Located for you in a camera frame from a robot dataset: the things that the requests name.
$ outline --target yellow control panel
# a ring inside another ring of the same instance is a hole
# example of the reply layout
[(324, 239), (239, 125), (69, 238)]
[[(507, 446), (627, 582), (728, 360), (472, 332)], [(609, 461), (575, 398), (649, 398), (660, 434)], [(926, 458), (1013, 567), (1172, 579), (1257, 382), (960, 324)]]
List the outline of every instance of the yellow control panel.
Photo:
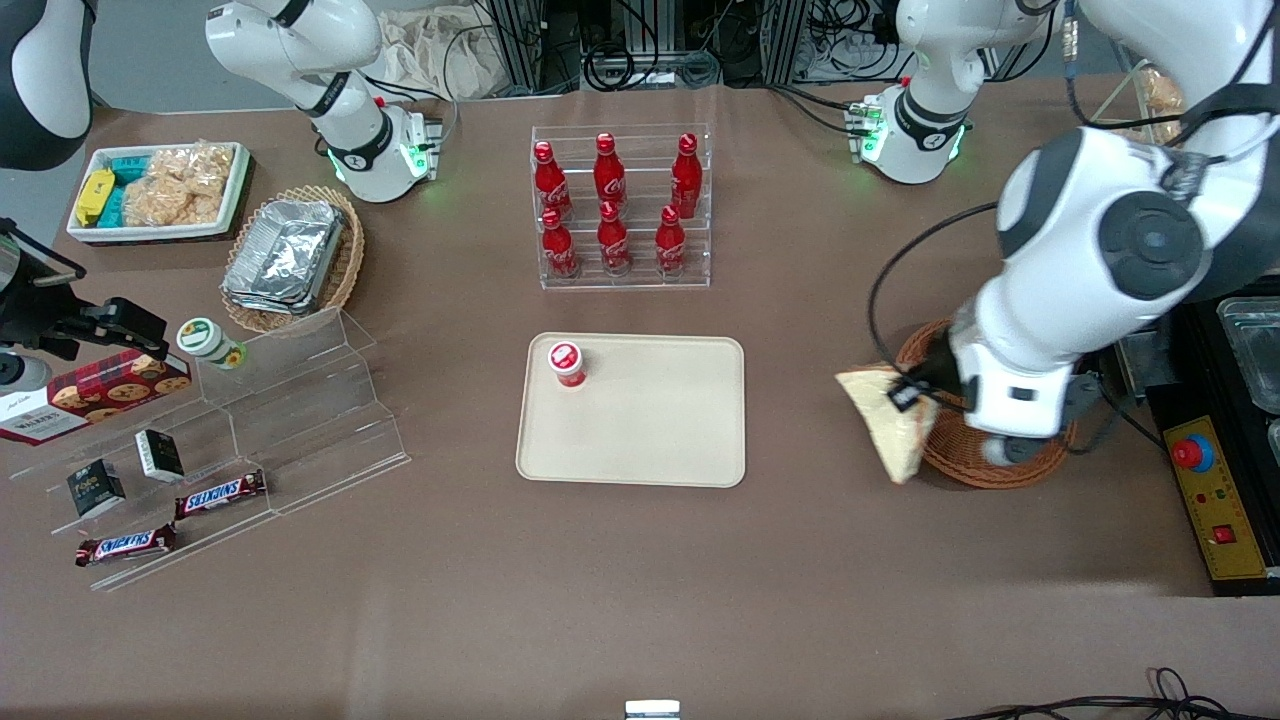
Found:
[(1183, 502), (1215, 580), (1266, 578), (1262, 552), (1208, 416), (1165, 430)]

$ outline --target white tray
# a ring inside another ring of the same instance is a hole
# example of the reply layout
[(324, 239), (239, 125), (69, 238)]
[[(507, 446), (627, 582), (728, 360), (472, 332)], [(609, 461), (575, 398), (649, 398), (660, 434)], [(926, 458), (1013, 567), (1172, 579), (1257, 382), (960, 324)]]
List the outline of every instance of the white tray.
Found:
[[(93, 170), (100, 170), (110, 165), (111, 160), (116, 158), (151, 155), (156, 150), (191, 147), (192, 145), (195, 143), (183, 142), (178, 145), (138, 145), (133, 147), (104, 147), (96, 150), (90, 156), (88, 165), (84, 168), (84, 177), (81, 178), (79, 184), (76, 187), (76, 197), (79, 197), (81, 191), (84, 190), (84, 183), (88, 182), (88, 176)], [(216, 220), (196, 225), (165, 225), (159, 228), (86, 228), (79, 224), (79, 220), (76, 218), (76, 206), (72, 205), (72, 211), (67, 217), (67, 234), (86, 245), (108, 246), (147, 245), (166, 241), (178, 242), (225, 233), (230, 229), (232, 220), (236, 218), (236, 209), (239, 208), (241, 190), (244, 187), (244, 176), (248, 173), (250, 152), (239, 142), (218, 141), (214, 145), (229, 145), (236, 150), (236, 155), (232, 158), (230, 174), (227, 177), (227, 186), (223, 188), (223, 204), (218, 209)]]
[[(582, 350), (559, 384), (552, 345)], [(516, 469), (530, 480), (728, 488), (746, 474), (742, 346), (727, 337), (543, 333), (529, 345)]]

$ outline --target bread slice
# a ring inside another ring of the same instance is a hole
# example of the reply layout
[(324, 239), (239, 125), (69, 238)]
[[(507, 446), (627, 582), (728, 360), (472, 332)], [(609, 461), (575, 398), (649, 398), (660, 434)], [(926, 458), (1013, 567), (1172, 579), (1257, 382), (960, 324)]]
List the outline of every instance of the bread slice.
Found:
[(886, 395), (897, 377), (887, 365), (872, 365), (840, 373), (836, 379), (867, 420), (888, 478), (902, 484), (920, 469), (924, 441), (938, 416), (938, 404), (922, 396), (906, 413), (899, 413)]

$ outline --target aluminum foil container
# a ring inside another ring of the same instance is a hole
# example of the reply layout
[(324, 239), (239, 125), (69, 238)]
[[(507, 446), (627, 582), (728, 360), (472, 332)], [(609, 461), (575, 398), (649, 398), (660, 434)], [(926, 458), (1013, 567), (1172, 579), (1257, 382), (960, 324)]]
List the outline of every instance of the aluminum foil container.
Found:
[(344, 220), (328, 202), (268, 204), (227, 270), (223, 292), (242, 307), (297, 315), (314, 311)]

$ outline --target coca-cola bottle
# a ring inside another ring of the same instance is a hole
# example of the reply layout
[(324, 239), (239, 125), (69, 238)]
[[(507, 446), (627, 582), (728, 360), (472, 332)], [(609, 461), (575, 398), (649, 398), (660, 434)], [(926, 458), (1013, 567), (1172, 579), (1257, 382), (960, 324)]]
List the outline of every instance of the coca-cola bottle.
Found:
[(554, 208), (561, 213), (561, 222), (573, 219), (573, 201), (568, 197), (568, 179), (556, 161), (552, 143), (545, 140), (534, 143), (534, 159), (538, 170), (534, 172), (534, 186), (538, 187), (538, 200), (543, 209)]
[(614, 149), (611, 133), (602, 132), (595, 136), (595, 168), (591, 172), (595, 176), (595, 193), (600, 197), (600, 202), (605, 200), (617, 202), (618, 217), (626, 218), (627, 173)]
[(582, 270), (573, 252), (573, 236), (561, 225), (559, 210), (543, 210), (543, 255), (547, 268), (558, 278), (576, 278)]
[(680, 227), (680, 210), (675, 205), (662, 209), (662, 224), (654, 242), (658, 245), (658, 272), (664, 278), (678, 278), (685, 272), (685, 228)]
[(604, 272), (613, 277), (631, 272), (631, 252), (627, 250), (627, 228), (618, 219), (618, 204), (600, 202), (600, 227), (595, 231), (600, 241), (600, 259)]
[(698, 211), (698, 197), (703, 191), (703, 164), (698, 161), (698, 136), (686, 132), (680, 136), (680, 154), (671, 167), (671, 204), (680, 217), (689, 219)]

